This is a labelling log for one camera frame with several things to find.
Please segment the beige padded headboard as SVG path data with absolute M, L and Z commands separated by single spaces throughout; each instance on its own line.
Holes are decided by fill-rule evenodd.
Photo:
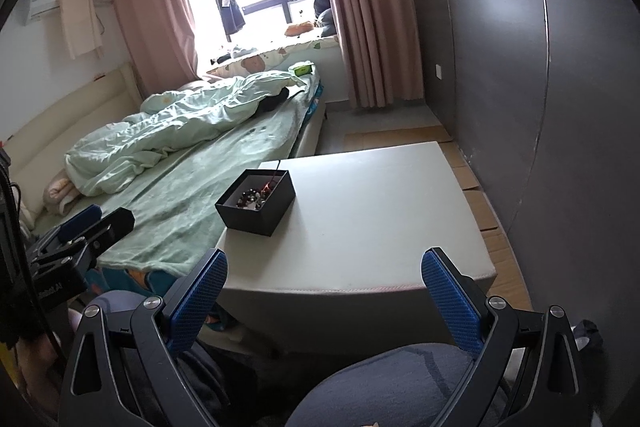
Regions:
M 21 189 L 21 221 L 35 228 L 44 189 L 64 168 L 64 154 L 84 136 L 137 113 L 142 104 L 134 66 L 122 64 L 66 95 L 14 135 L 4 150 L 10 179 Z

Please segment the green tissue box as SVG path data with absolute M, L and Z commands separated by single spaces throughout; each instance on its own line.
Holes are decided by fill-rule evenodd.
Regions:
M 297 77 L 311 75 L 314 72 L 314 63 L 311 61 L 297 62 L 290 66 L 288 71 Z

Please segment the orange plush toy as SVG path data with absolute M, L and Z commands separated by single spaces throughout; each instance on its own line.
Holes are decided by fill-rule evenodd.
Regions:
M 306 22 L 288 24 L 288 27 L 285 29 L 284 34 L 287 37 L 298 37 L 300 35 L 306 34 L 306 32 L 313 30 L 314 22 L 306 20 Z

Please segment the light green crumpled duvet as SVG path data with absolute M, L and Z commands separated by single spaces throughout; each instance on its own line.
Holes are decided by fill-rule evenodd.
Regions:
M 198 89 L 149 96 L 138 113 L 106 124 L 64 155 L 70 181 L 85 196 L 115 194 L 170 154 L 219 138 L 258 112 L 282 89 L 313 94 L 316 68 L 297 77 L 287 70 L 235 76 Z

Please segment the white leather ottoman table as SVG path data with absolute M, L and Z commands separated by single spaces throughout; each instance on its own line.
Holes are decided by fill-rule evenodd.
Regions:
M 220 305 L 286 350 L 375 355 L 448 332 L 421 277 L 438 247 L 483 289 L 483 237 L 438 144 L 288 159 L 292 205 L 270 236 L 226 230 Z

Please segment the green bed with mattress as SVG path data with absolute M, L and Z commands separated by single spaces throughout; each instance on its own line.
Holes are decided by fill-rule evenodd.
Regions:
M 115 194 L 82 195 L 65 168 L 44 189 L 36 222 L 46 231 L 89 205 L 134 214 L 134 231 L 109 249 L 89 272 L 94 291 L 164 291 L 186 274 L 224 228 L 215 204 L 244 170 L 296 154 L 317 114 L 322 83 L 313 94 L 284 88 L 259 104 L 258 112 L 219 138 L 179 150 L 145 170 Z

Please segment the pink curtain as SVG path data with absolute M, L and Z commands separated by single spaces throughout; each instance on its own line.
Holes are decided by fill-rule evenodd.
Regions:
M 146 94 L 176 90 L 198 78 L 194 18 L 188 0 L 113 0 Z
M 349 100 L 362 108 L 424 97 L 413 0 L 332 0 L 349 77 Z

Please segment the right pink curtain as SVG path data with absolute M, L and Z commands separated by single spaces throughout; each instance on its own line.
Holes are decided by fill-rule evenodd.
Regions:
M 332 0 L 349 77 L 349 100 L 362 108 L 424 97 L 413 0 Z

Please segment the person's grey trouser legs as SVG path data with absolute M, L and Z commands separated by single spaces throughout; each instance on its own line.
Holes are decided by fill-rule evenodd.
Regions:
M 167 349 L 163 297 L 109 291 L 82 314 L 63 426 L 429 426 L 472 359 L 419 343 L 339 369 L 300 357 L 269 365 L 209 348 Z

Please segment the beige hanging towel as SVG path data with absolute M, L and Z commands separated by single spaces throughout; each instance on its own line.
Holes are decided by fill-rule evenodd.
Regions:
M 66 48 L 72 60 L 81 55 L 103 54 L 99 17 L 93 0 L 58 0 Z

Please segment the left pink curtain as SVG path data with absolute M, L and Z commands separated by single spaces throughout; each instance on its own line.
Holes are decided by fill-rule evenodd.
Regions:
M 113 0 L 146 94 L 176 90 L 198 78 L 194 18 L 188 0 Z

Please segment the black square jewelry box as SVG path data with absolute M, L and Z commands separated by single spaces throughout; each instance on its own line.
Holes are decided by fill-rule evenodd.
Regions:
M 218 198 L 215 207 L 228 229 L 271 236 L 294 198 L 288 171 L 246 169 Z

